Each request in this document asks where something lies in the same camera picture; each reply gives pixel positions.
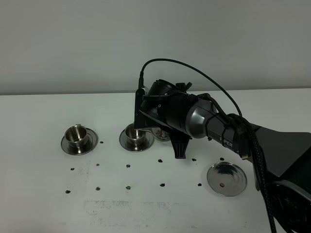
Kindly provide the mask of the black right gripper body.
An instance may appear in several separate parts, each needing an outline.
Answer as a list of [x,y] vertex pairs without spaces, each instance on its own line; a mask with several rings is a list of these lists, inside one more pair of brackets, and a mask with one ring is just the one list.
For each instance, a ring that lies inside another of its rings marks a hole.
[[190,136],[177,129],[174,129],[172,126],[169,126],[165,122],[165,119],[157,114],[157,106],[159,105],[159,103],[157,103],[155,107],[152,106],[147,110],[141,107],[141,105],[143,104],[143,96],[145,94],[146,92],[144,88],[139,88],[136,91],[134,128],[146,131],[148,131],[151,128],[160,128],[167,133],[173,134],[173,140],[171,140],[172,144],[180,143],[187,146],[190,140]]

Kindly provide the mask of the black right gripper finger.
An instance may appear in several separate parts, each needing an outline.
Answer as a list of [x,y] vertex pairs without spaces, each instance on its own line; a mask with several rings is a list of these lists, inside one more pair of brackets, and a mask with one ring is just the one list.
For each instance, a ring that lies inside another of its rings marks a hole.
[[189,141],[172,141],[175,159],[186,159],[186,150]]

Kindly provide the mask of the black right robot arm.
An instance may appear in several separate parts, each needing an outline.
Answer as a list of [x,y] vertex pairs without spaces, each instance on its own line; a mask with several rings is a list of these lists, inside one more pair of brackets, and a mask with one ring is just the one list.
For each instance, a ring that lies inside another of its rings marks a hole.
[[311,135],[278,132],[226,114],[209,94],[188,94],[187,83],[157,80],[145,91],[138,81],[136,129],[169,134],[177,159],[186,157],[191,138],[207,137],[253,164],[272,232],[279,223],[288,233],[311,230]]

